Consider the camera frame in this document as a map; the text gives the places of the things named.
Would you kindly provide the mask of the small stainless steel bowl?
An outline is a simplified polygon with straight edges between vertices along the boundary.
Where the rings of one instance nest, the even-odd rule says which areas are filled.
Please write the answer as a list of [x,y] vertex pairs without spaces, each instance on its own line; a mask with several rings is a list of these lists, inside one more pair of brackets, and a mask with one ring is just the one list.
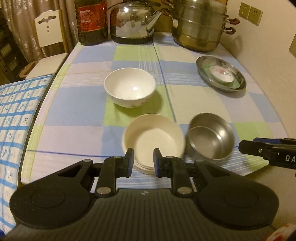
[[230,156],[234,146],[233,129],[222,117],[200,113],[190,121],[185,153],[192,160],[220,161]]

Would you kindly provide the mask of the cream plastic bowl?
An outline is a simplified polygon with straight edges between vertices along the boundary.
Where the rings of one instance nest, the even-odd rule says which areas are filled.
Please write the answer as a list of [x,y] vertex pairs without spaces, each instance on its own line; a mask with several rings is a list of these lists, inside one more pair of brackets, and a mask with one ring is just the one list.
[[154,175],[154,149],[163,156],[181,158],[185,151],[182,129],[170,118],[149,113],[135,118],[124,130],[121,138],[124,151],[134,150],[134,167],[141,173]]

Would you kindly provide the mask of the checkered pastel tablecloth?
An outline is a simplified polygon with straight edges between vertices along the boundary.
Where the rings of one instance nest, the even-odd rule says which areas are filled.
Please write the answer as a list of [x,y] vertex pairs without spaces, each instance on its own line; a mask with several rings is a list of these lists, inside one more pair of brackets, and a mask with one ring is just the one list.
[[[101,162],[121,155],[121,136],[139,115],[157,113],[186,132],[191,119],[214,113],[232,126],[235,141],[255,137],[284,138],[287,133],[264,93],[238,61],[219,46],[213,55],[235,66],[247,87],[238,93],[217,92],[200,77],[198,52],[157,34],[144,45],[107,41],[77,44],[60,69],[41,105],[23,160],[21,181],[33,182],[83,159]],[[157,83],[152,98],[138,108],[115,105],[104,90],[112,71],[133,67],[151,73]]]

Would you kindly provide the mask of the white floral ceramic bowl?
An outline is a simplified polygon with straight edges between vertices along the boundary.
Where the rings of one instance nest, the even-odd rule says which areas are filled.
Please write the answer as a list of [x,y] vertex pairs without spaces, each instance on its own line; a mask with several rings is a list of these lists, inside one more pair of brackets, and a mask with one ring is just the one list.
[[145,70],[120,68],[107,75],[104,89],[114,104],[123,108],[136,108],[152,97],[156,81]]

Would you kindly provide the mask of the small white floral dish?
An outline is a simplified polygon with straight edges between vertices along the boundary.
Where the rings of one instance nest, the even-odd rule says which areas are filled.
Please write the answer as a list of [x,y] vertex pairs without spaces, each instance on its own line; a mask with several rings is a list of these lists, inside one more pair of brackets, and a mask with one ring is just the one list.
[[219,82],[224,84],[230,84],[234,81],[234,77],[231,72],[221,66],[213,65],[209,68],[211,75]]

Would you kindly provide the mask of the stainless steel plate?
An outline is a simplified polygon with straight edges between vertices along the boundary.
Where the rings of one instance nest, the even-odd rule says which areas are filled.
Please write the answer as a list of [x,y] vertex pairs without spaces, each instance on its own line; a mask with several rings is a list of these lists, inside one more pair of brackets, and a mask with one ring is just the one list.
[[223,59],[205,55],[196,60],[199,75],[216,90],[232,93],[243,91],[247,84],[242,73]]

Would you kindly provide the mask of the blue white checkered cloth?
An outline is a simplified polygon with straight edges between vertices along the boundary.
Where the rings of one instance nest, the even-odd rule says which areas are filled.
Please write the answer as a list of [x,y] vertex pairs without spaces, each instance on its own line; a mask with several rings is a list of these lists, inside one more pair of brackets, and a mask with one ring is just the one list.
[[18,185],[18,174],[25,142],[33,118],[46,90],[54,79],[46,75],[1,86],[1,236],[16,223],[10,199]]

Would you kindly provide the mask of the stainless steel steamer pot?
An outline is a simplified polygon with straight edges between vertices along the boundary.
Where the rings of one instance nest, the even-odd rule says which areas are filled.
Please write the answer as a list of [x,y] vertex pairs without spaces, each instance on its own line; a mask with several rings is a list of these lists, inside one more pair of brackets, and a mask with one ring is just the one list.
[[226,5],[218,1],[162,1],[171,9],[162,13],[173,19],[173,40],[184,48],[211,52],[219,44],[222,33],[233,35],[236,30],[226,24],[238,25],[240,20],[227,15]]

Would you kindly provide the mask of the stainless steel kettle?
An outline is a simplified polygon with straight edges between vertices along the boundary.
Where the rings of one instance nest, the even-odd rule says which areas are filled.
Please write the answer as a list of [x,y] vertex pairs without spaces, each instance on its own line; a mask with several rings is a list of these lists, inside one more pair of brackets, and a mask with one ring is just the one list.
[[119,44],[145,44],[152,41],[154,26],[162,12],[154,1],[122,1],[110,10],[110,36]]

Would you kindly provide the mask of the white wooden chair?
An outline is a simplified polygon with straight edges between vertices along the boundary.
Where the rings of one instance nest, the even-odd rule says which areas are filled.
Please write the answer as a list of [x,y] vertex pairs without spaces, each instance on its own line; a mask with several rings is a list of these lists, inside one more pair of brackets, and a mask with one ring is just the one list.
[[29,63],[20,73],[22,79],[36,78],[56,74],[68,56],[68,47],[62,25],[62,11],[48,10],[34,19],[37,44],[40,49],[51,45],[62,44],[64,52],[44,57]]

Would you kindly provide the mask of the dark sauce bottle red label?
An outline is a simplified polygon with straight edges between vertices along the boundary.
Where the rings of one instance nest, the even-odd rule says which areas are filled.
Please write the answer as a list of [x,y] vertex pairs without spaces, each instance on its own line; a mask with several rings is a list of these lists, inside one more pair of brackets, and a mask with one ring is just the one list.
[[107,1],[75,0],[78,39],[92,46],[107,40]]

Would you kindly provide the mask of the beige patterned curtain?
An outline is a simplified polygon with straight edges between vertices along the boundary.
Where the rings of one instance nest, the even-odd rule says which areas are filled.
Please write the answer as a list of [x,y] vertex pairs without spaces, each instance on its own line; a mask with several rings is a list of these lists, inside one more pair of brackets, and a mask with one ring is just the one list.
[[48,10],[61,10],[69,52],[78,42],[74,1],[1,1],[1,11],[22,54],[28,62],[64,52],[63,44],[39,48],[34,18]]

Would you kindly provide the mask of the wall socket right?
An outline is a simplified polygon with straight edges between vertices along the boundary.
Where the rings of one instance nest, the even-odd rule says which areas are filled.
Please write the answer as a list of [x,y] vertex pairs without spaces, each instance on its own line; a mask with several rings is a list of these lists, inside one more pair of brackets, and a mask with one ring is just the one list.
[[248,15],[248,21],[255,24],[256,26],[259,26],[259,23],[261,21],[263,12],[260,9],[257,9],[255,7],[250,8],[250,12]]

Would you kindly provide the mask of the wall socket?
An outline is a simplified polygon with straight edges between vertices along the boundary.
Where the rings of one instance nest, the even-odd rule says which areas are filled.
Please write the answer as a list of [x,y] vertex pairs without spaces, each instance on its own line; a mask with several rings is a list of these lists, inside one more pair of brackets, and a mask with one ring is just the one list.
[[259,26],[259,23],[261,21],[263,12],[260,9],[257,9],[255,7],[250,8],[250,12],[248,15],[248,21],[255,24],[256,26]]
[[250,13],[250,8],[251,8],[250,5],[241,3],[238,15],[247,20]]

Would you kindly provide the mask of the wall socket left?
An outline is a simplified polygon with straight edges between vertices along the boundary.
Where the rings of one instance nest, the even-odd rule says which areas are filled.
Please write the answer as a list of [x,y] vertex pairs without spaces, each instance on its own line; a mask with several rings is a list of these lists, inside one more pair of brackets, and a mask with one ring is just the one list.
[[250,5],[241,3],[238,15],[247,20],[250,13],[250,8],[251,8]]

